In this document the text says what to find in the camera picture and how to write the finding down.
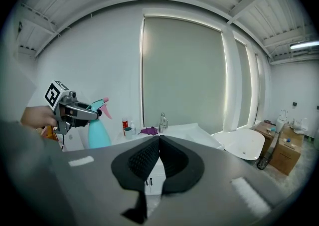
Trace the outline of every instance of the purple cloth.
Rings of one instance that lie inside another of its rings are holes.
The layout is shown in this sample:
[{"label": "purple cloth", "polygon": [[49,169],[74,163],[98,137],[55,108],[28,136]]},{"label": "purple cloth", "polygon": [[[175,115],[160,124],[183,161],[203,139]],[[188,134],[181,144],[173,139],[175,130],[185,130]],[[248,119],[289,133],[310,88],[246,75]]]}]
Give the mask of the purple cloth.
[{"label": "purple cloth", "polygon": [[140,133],[142,133],[142,134],[148,134],[148,135],[157,135],[157,133],[158,133],[158,130],[157,130],[157,128],[155,128],[155,127],[151,127],[151,128],[146,128],[146,129],[142,129],[141,131],[140,131]]}]

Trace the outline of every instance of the chrome faucet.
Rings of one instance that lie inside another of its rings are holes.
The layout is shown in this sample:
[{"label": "chrome faucet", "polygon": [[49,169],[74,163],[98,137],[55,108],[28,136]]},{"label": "chrome faucet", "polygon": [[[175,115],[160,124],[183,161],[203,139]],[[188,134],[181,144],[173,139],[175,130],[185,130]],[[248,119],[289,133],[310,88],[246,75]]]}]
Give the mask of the chrome faucet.
[{"label": "chrome faucet", "polygon": [[165,118],[165,114],[162,112],[160,115],[159,132],[163,133],[163,130],[166,128],[168,128],[168,120]]}]

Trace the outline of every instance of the teal spray bottle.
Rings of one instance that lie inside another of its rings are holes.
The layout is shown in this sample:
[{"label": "teal spray bottle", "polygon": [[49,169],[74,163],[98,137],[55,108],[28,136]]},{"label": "teal spray bottle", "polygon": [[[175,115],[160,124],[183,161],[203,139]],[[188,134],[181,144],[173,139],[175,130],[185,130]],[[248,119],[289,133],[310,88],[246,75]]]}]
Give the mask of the teal spray bottle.
[{"label": "teal spray bottle", "polygon": [[[106,102],[109,101],[109,98],[105,97],[103,99],[100,99],[91,105],[87,107],[87,109],[90,109],[92,111],[98,112],[98,109],[100,109],[102,112],[105,113],[107,117],[112,119],[110,116],[107,108],[106,108]],[[107,147],[111,145],[111,140],[109,137],[108,132],[106,131],[103,123],[100,121],[100,119],[97,120],[91,120],[89,124],[89,147],[90,149],[94,148],[101,148],[101,147]]]}]

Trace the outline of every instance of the concrete floor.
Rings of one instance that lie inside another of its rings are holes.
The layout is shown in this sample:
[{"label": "concrete floor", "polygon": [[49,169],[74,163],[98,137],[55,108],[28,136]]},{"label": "concrete floor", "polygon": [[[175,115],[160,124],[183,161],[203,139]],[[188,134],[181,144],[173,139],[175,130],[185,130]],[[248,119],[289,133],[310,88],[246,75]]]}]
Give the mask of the concrete floor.
[{"label": "concrete floor", "polygon": [[[261,172],[261,174],[265,174],[270,177],[288,197],[307,183],[317,161],[318,155],[319,151],[314,148],[313,142],[309,142],[308,139],[304,139],[301,156],[288,176],[284,175],[271,165],[268,165],[264,170],[259,170],[256,166],[257,163],[252,166]],[[160,203],[160,195],[150,195],[146,196],[146,198],[148,216],[150,216]]]}]

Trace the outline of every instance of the cabinet door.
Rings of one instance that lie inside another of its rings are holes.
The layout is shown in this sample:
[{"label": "cabinet door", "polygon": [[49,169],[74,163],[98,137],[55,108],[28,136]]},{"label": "cabinet door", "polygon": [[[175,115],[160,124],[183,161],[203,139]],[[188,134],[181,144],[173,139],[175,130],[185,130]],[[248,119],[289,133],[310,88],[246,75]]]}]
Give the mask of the cabinet door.
[{"label": "cabinet door", "polygon": [[144,183],[145,186],[145,195],[151,195],[151,185],[150,185],[150,179],[147,178],[146,182]]},{"label": "cabinet door", "polygon": [[151,195],[160,195],[163,183],[166,179],[165,174],[150,175]]}]

